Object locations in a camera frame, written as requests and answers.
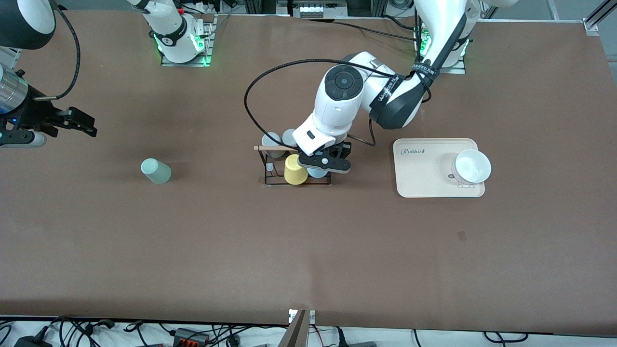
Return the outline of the pale green plastic cup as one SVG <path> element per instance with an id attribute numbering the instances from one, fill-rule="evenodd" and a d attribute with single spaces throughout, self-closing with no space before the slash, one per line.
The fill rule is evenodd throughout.
<path id="1" fill-rule="evenodd" d="M 157 185 L 165 184 L 172 176 L 171 168 L 155 158 L 143 160 L 140 169 L 152 183 Z"/>

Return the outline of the yellow plastic cup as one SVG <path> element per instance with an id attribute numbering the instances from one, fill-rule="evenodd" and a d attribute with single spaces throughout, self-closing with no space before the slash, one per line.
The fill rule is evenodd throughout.
<path id="1" fill-rule="evenodd" d="M 284 179 L 287 184 L 301 185 L 308 178 L 306 167 L 299 164 L 299 154 L 291 154 L 287 156 L 284 163 Z"/>

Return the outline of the beige rabbit print tray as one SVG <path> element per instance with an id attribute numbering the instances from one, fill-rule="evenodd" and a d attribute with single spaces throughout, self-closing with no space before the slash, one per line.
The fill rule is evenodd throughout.
<path id="1" fill-rule="evenodd" d="M 392 146 L 396 188 L 404 198 L 478 198 L 485 184 L 456 179 L 456 156 L 477 150 L 469 138 L 401 138 Z"/>

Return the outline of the white bowl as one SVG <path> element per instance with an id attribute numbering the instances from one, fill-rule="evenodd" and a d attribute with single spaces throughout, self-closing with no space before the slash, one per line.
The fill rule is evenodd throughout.
<path id="1" fill-rule="evenodd" d="M 484 183 L 492 173 L 489 158 L 476 149 L 468 149 L 458 153 L 452 163 L 453 178 L 465 185 Z"/>

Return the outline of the white power strip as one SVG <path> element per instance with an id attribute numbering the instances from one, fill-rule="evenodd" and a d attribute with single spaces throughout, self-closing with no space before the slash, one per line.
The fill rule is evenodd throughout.
<path id="1" fill-rule="evenodd" d="M 346 0 L 293 0 L 294 17 L 308 19 L 335 19 L 347 17 L 348 3 Z"/>

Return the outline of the black power adapter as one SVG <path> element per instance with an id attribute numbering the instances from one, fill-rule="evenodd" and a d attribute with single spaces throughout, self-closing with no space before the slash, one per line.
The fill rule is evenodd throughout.
<path id="1" fill-rule="evenodd" d="M 18 338 L 13 347 L 53 347 L 53 345 L 44 341 L 44 334 L 38 334 Z"/>

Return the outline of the power strip orange switches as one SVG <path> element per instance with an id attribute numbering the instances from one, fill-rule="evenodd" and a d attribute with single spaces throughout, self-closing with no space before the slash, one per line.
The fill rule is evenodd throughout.
<path id="1" fill-rule="evenodd" d="M 191 329 L 176 329 L 172 347 L 206 347 L 210 337 L 207 333 Z"/>

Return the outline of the aluminium table edge rail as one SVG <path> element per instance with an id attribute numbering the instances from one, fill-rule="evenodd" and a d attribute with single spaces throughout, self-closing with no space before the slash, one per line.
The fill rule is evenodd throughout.
<path id="1" fill-rule="evenodd" d="M 584 17 L 583 25 L 586 35 L 598 37 L 599 23 L 605 20 L 615 9 L 617 9 L 617 0 L 603 0 L 587 17 Z"/>
<path id="2" fill-rule="evenodd" d="M 0 46 L 0 63 L 10 69 L 15 69 L 22 49 Z"/>

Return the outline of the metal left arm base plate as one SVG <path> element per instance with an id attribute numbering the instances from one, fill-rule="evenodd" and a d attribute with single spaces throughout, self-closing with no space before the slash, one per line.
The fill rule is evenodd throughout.
<path id="1" fill-rule="evenodd" d="M 430 33 L 425 24 L 422 24 L 421 26 L 420 36 L 421 36 L 422 42 L 419 44 L 419 46 L 416 43 L 415 48 L 419 47 L 419 57 L 420 57 L 419 59 L 423 60 L 425 59 L 425 55 L 428 52 L 428 49 L 432 44 L 432 38 L 430 37 Z M 460 51 L 460 57 L 458 58 L 458 61 L 456 61 L 456 63 L 453 63 L 450 66 L 446 66 L 444 64 L 441 68 L 441 73 L 451 73 L 451 74 L 465 74 L 466 73 L 464 57 L 466 53 L 465 49 L 469 45 L 469 43 L 470 43 L 469 39 L 466 39 L 463 46 L 461 46 L 462 50 Z"/>

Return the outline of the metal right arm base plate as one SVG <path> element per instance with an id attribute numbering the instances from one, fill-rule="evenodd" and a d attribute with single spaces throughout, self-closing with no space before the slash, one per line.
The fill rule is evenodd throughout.
<path id="1" fill-rule="evenodd" d="M 217 17 L 212 21 L 204 21 L 202 18 L 193 17 L 189 20 L 189 15 L 183 15 L 187 19 L 187 34 L 179 40 L 179 49 L 173 49 L 171 57 L 168 59 L 165 49 L 157 46 L 161 59 L 160 65 L 163 67 L 209 67 L 213 55 L 215 29 L 217 28 Z"/>

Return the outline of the aluminium frame profile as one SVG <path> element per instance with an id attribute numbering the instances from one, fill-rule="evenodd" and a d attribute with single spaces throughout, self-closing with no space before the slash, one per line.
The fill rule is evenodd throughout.
<path id="1" fill-rule="evenodd" d="M 249 14 L 276 14 L 293 17 L 293 0 L 243 0 Z M 381 17 L 389 0 L 346 0 L 347 17 Z"/>

